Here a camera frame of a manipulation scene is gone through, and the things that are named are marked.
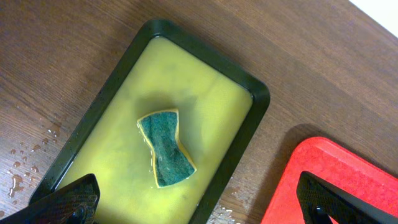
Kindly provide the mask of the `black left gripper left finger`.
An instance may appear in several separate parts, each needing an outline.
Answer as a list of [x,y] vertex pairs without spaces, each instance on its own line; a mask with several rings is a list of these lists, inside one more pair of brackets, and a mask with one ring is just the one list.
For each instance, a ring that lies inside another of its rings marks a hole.
[[2,219],[1,224],[93,224],[99,199],[96,177],[87,174]]

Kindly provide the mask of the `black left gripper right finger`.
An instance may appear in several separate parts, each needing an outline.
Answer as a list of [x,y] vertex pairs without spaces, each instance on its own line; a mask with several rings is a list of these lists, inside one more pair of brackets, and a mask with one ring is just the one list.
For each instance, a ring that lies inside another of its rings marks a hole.
[[308,171],[300,174],[296,194],[306,224],[397,224],[397,217]]

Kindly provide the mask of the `yellow green scrub sponge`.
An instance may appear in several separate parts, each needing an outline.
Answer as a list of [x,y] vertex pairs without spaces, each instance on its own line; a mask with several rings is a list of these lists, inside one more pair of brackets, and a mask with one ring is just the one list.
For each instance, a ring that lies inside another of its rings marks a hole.
[[189,179],[197,171],[180,140],[178,109],[149,113],[137,120],[137,127],[150,149],[151,166],[158,188]]

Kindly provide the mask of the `red plastic tray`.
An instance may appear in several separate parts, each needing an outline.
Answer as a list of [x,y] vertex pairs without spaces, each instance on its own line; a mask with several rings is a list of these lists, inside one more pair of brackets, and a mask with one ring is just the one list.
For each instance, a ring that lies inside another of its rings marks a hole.
[[337,143],[312,137],[293,151],[263,223],[303,223],[296,189],[303,171],[309,171],[366,203],[397,216],[397,178]]

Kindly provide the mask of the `black tub of yellow water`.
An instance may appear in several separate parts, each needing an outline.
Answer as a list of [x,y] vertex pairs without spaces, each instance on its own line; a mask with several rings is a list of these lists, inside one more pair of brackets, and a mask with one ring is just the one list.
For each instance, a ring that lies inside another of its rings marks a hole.
[[[268,87],[165,19],[147,21],[30,198],[86,174],[99,185],[98,223],[205,223],[271,100]],[[177,109],[196,172],[158,187],[137,120]]]

